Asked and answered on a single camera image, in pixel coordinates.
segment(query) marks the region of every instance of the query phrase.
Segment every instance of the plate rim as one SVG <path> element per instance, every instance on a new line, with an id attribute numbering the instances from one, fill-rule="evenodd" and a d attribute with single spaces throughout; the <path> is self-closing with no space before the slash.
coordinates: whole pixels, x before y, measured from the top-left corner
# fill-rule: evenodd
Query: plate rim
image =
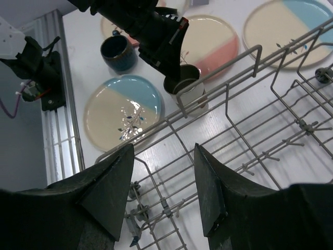
<path id="1" fill-rule="evenodd" d="M 245 28 L 246 28 L 246 25 L 248 24 L 248 21 L 250 20 L 250 18 L 252 18 L 252 16 L 253 16 L 257 11 L 259 11 L 259 10 L 262 9 L 262 8 L 264 8 L 265 6 L 270 5 L 270 4 L 272 4 L 273 2 L 283 2 L 283 1 L 305 2 L 305 3 L 306 3 L 306 2 L 309 2 L 309 0 L 270 0 L 270 1 L 266 2 L 266 3 L 263 3 L 262 5 L 258 6 L 257 8 L 255 8 L 255 9 L 249 14 L 249 16 L 246 18 L 245 23 L 244 23 L 243 28 L 242 28 L 242 44 L 244 45 L 245 50 L 250 49 L 249 46 L 248 46 L 248 44 L 247 44 L 247 42 L 246 42 L 246 38 L 245 38 Z M 320 5 L 319 7 L 324 6 L 325 8 L 327 8 L 327 9 L 331 12 L 332 17 L 333 17 L 333 11 L 330 10 L 330 9 L 329 9 L 326 5 L 324 5 L 323 3 L 318 2 L 318 1 L 316 1 L 316 0 L 313 0 L 313 2 L 311 2 L 311 4 L 314 4 L 314 5 L 316 5 L 316 6 Z M 325 60 L 327 57 L 329 57 L 332 53 L 333 53 L 333 50 L 332 50 L 330 53 L 328 53 L 327 56 L 325 56 L 324 58 L 320 59 L 319 61 L 312 62 L 312 63 L 309 63 L 309 64 L 303 64 L 303 67 L 310 67 L 310 66 L 316 65 L 316 64 L 320 63 L 321 61 Z M 252 57 L 252 59 L 255 60 L 255 59 L 256 59 L 255 53 L 251 53 L 251 57 Z M 269 67 L 278 68 L 278 67 L 279 67 L 279 64 L 272 64 L 272 65 L 270 65 Z M 290 66 L 290 65 L 288 65 L 288 66 L 285 67 L 285 69 L 297 69 L 297 68 L 298 68 L 298 66 Z"/>
<path id="2" fill-rule="evenodd" d="M 158 119 L 153 123 L 151 124 L 150 126 L 156 124 L 157 122 L 161 121 L 163 118 L 163 114 L 164 114 L 164 102 L 163 102 L 163 98 L 162 98 L 162 95 L 161 93 L 159 92 L 159 90 L 152 84 L 151 81 L 149 81 L 148 79 L 142 77 L 142 76 L 138 76 L 138 75 L 135 75 L 135 74 L 124 74 L 124 75 L 121 75 L 121 76 L 117 76 L 117 77 L 112 77 L 108 80 L 106 80 L 105 82 L 103 82 L 100 86 L 97 87 L 97 89 L 90 95 L 87 103 L 85 104 L 84 106 L 84 114 L 83 114 L 83 127 L 84 127 L 84 132 L 85 132 L 85 135 L 87 136 L 89 142 L 98 150 L 102 151 L 102 152 L 108 152 L 110 150 L 113 150 L 114 148 L 117 148 L 120 144 L 122 144 L 123 142 L 126 142 L 126 141 L 122 141 L 121 143 L 119 143 L 117 146 L 111 148 L 111 149 L 105 149 L 105 148 L 102 148 L 100 146 L 97 145 L 97 143 L 94 142 L 94 140 L 92 139 L 90 133 L 88 133 L 87 131 L 87 123 L 86 123 L 86 118 L 87 118 L 87 107 L 88 105 L 91 103 L 91 101 L 93 100 L 93 97 L 95 96 L 96 93 L 99 93 L 100 92 L 100 88 L 102 86 L 104 86 L 104 84 L 106 84 L 107 82 L 113 80 L 113 79 L 122 79 L 123 77 L 136 77 L 136 78 L 141 78 L 145 81 L 147 81 L 148 85 L 152 86 L 153 89 L 155 90 L 155 92 L 157 93 L 157 96 L 159 98 L 159 102 L 160 102 L 160 106 L 161 106 L 161 111 L 159 113 L 159 117 Z"/>
<path id="3" fill-rule="evenodd" d="M 213 15 L 210 15 L 210 14 L 196 14 L 196 15 L 191 15 L 191 16 L 186 16 L 185 18 L 186 19 L 191 19 L 191 18 L 196 18 L 196 17 L 209 17 L 209 18 L 212 18 L 212 19 L 215 19 L 216 21 L 219 21 L 221 23 L 224 23 L 231 31 L 232 33 L 234 34 L 234 36 L 236 37 L 237 39 L 237 48 L 236 48 L 236 52 L 235 52 L 235 56 L 232 58 L 232 59 L 235 59 L 238 55 L 239 55 L 239 50 L 240 50 L 240 37 L 239 35 L 237 34 L 236 30 L 234 29 L 234 27 L 229 23 L 227 22 L 226 20 L 220 18 L 220 17 L 217 17 L 217 16 L 213 16 Z M 220 71 L 219 73 L 215 74 L 214 76 L 210 77 L 209 79 L 207 79 L 207 81 L 211 81 L 211 80 L 214 80 L 215 78 L 219 77 L 220 75 L 224 74 L 224 73 L 227 73 L 227 71 L 230 69 L 230 67 L 226 68 L 225 70 L 222 70 Z"/>

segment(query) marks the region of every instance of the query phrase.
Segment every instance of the rack tine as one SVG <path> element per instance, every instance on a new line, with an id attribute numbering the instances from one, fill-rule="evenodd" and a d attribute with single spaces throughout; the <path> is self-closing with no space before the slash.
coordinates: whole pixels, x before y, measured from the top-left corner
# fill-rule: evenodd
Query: rack tine
<path id="1" fill-rule="evenodd" d="M 284 143 L 286 143 L 287 145 L 304 147 L 304 143 L 290 142 L 290 140 L 282 140 L 282 141 L 283 141 Z"/>
<path id="2" fill-rule="evenodd" d="M 326 73 L 325 76 L 326 76 L 331 82 L 333 82 L 333 78 L 332 78 L 328 73 Z"/>
<path id="3" fill-rule="evenodd" d="M 267 152 L 262 152 L 262 153 L 263 153 L 263 155 L 265 156 L 266 159 L 275 160 L 275 161 L 280 161 L 279 158 L 272 157 L 272 156 L 270 156 L 269 153 L 267 153 Z"/>
<path id="4" fill-rule="evenodd" d="M 331 138 L 327 139 L 326 141 L 324 141 L 323 144 L 326 144 L 326 143 L 328 143 L 328 142 L 330 142 L 332 140 L 333 140 L 333 137 L 331 137 Z"/>
<path id="5" fill-rule="evenodd" d="M 332 127 L 328 127 L 328 128 L 312 129 L 312 131 L 327 131 L 327 130 L 333 130 L 333 128 Z"/>
<path id="6" fill-rule="evenodd" d="M 242 164 L 242 166 L 243 166 L 243 170 L 245 173 L 248 173 L 248 174 L 254 176 L 254 173 L 248 170 L 248 165 Z"/>
<path id="7" fill-rule="evenodd" d="M 177 206 L 177 209 L 176 209 L 176 218 L 179 218 L 180 209 L 184 204 L 185 204 L 185 200 L 182 199 L 182 202 L 179 203 L 179 205 Z"/>

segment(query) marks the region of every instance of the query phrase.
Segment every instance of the ceramic mug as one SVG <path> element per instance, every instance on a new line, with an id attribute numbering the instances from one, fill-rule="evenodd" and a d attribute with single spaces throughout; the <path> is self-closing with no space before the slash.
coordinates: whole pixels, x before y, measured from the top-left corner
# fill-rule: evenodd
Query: ceramic mug
<path id="1" fill-rule="evenodd" d="M 137 61 L 133 45 L 117 30 L 102 43 L 100 52 L 106 64 L 118 74 L 127 73 Z"/>
<path id="2" fill-rule="evenodd" d="M 176 94 L 180 90 L 184 89 L 185 87 L 189 86 L 193 82 L 197 81 L 199 78 L 200 78 L 200 71 L 197 67 L 195 67 L 193 65 L 181 65 L 180 80 L 174 81 L 171 78 L 166 77 L 164 80 L 164 84 L 163 84 L 164 90 L 174 99 L 174 101 L 176 102 L 176 104 L 179 107 Z M 192 101 L 196 100 L 197 98 L 203 96 L 205 93 L 206 93 L 206 91 L 204 90 L 204 85 L 202 82 L 181 95 L 181 100 L 182 100 L 183 106 L 185 106 L 185 105 L 191 103 Z M 206 100 L 207 100 L 207 97 L 203 97 L 202 99 L 199 100 L 198 104 L 200 104 Z M 208 110 L 208 104 L 202 104 L 200 106 L 200 108 L 191 112 L 189 115 L 197 116 L 207 110 Z"/>

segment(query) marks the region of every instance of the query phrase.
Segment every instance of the blue mug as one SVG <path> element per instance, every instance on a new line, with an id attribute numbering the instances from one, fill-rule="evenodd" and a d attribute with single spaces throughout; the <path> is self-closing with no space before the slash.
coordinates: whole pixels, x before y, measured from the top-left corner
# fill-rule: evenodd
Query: blue mug
<path id="1" fill-rule="evenodd" d="M 133 45 L 117 30 L 102 43 L 100 52 L 106 64 L 116 73 L 129 71 L 137 61 Z"/>

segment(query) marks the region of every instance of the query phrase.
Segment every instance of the floral pattern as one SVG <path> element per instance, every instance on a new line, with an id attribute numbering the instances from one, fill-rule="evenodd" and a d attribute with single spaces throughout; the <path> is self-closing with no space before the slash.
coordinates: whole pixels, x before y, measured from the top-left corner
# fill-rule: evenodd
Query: floral pattern
<path id="1" fill-rule="evenodd" d="M 290 43 L 292 43 L 292 42 L 294 42 L 295 40 L 294 39 L 290 39 L 290 41 L 289 41 L 289 44 Z M 276 46 L 277 47 L 279 47 L 279 48 L 283 48 L 284 46 L 286 46 L 286 45 L 284 45 L 284 46 L 281 46 L 280 44 L 278 44 L 278 43 L 276 43 Z M 295 54 L 295 55 L 298 55 L 298 53 L 302 53 L 304 50 L 307 50 L 308 49 L 308 46 L 305 44 L 302 48 L 299 48 L 301 51 L 292 51 L 292 52 L 290 52 L 290 54 Z"/>
<path id="2" fill-rule="evenodd" d="M 189 54 L 189 51 L 181 50 L 181 64 L 185 63 L 188 64 L 186 59 L 186 56 Z"/>
<path id="3" fill-rule="evenodd" d="M 141 125 L 141 123 L 145 120 L 141 116 L 142 110 L 140 110 L 137 114 L 127 116 L 125 119 L 125 126 L 124 128 L 119 128 L 118 131 L 122 133 L 119 140 L 127 140 L 130 138 L 130 135 L 138 135 L 140 132 L 142 132 L 142 128 L 139 128 L 138 126 Z"/>

